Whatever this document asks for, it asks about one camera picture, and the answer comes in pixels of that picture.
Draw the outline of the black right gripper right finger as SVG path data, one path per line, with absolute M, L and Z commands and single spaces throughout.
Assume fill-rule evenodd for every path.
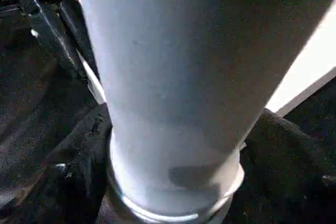
M 226 223 L 335 223 L 335 162 L 312 137 L 265 110 L 245 143 Z

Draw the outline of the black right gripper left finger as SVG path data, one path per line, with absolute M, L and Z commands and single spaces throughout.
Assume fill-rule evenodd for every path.
M 1 207 L 1 223 L 95 223 L 107 187 L 111 130 L 107 105 L 91 110 Z

